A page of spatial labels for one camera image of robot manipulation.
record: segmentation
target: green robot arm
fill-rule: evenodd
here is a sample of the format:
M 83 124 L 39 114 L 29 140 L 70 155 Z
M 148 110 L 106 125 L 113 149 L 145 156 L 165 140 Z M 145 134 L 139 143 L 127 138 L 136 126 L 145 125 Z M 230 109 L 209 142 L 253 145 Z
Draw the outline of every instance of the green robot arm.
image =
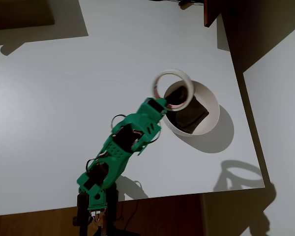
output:
M 104 147 L 77 180 L 79 193 L 89 195 L 88 210 L 98 211 L 107 207 L 106 189 L 111 187 L 125 170 L 130 156 L 142 152 L 161 130 L 158 125 L 167 113 L 164 98 L 147 98 L 138 111 L 119 122 Z

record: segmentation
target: white ring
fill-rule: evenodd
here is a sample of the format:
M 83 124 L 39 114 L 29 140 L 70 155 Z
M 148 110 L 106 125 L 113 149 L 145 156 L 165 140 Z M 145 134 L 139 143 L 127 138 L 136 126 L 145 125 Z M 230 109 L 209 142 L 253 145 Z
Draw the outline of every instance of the white ring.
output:
M 192 83 L 190 77 L 182 70 L 169 69 L 169 70 L 163 71 L 158 76 L 156 76 L 154 83 L 153 83 L 153 87 L 152 87 L 152 93 L 154 95 L 154 98 L 156 98 L 156 99 L 161 98 L 160 95 L 158 94 L 158 91 L 157 91 L 157 84 L 163 75 L 176 75 L 176 76 L 180 77 L 185 82 L 186 88 L 187 88 L 186 101 L 184 101 L 183 103 L 181 103 L 179 105 L 168 104 L 167 109 L 169 111 L 177 112 L 177 111 L 180 111 L 180 110 L 186 108 L 189 105 L 189 103 L 191 102 L 191 100 L 193 98 L 193 94 L 195 93 L 195 89 L 193 87 L 193 83 Z

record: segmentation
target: white tabletop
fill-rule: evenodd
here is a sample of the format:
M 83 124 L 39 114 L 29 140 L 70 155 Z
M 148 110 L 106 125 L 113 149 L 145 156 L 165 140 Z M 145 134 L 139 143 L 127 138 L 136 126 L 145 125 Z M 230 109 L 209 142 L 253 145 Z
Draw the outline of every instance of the white tabletop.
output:
M 162 123 L 160 139 L 133 155 L 118 179 L 119 199 L 263 187 L 262 181 L 219 185 L 223 161 L 259 164 L 231 55 L 217 49 L 216 22 L 203 26 L 202 6 L 183 11 L 176 2 L 148 0 L 80 5 L 88 36 L 25 43 L 8 56 L 0 51 L 0 214 L 75 206 L 76 179 L 110 135 L 111 118 L 136 112 L 151 96 L 153 78 L 169 68 L 213 91 L 220 121 L 186 142 Z M 31 30 L 38 32 L 3 30 L 0 40 Z M 260 178 L 238 166 L 230 171 Z

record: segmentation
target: white bowl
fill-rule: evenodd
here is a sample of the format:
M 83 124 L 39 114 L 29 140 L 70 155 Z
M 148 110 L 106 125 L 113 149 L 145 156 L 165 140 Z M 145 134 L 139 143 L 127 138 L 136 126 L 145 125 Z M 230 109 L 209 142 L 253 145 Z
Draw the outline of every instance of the white bowl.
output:
M 220 118 L 220 106 L 218 104 L 218 101 L 206 86 L 203 84 L 200 84 L 199 82 L 192 81 L 193 86 L 195 88 L 195 97 L 196 99 L 208 110 L 209 114 L 204 120 L 200 122 L 200 124 L 196 127 L 196 129 L 193 131 L 192 134 L 188 134 L 186 132 L 181 131 L 180 129 L 176 128 L 167 118 L 167 116 L 164 116 L 164 122 L 165 124 L 176 134 L 185 136 L 185 137 L 192 137 L 197 135 L 206 134 L 207 132 L 210 132 L 217 124 L 218 119 Z M 167 97 L 170 93 L 172 93 L 174 90 L 179 88 L 180 86 L 183 86 L 183 81 L 178 81 L 174 84 L 172 84 L 165 92 L 164 97 Z

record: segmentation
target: wooden furniture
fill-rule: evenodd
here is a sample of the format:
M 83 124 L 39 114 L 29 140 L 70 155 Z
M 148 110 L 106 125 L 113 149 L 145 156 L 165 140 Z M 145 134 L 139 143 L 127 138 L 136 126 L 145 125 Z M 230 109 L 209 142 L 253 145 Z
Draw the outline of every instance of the wooden furniture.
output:
M 0 30 L 54 23 L 47 0 L 0 0 Z

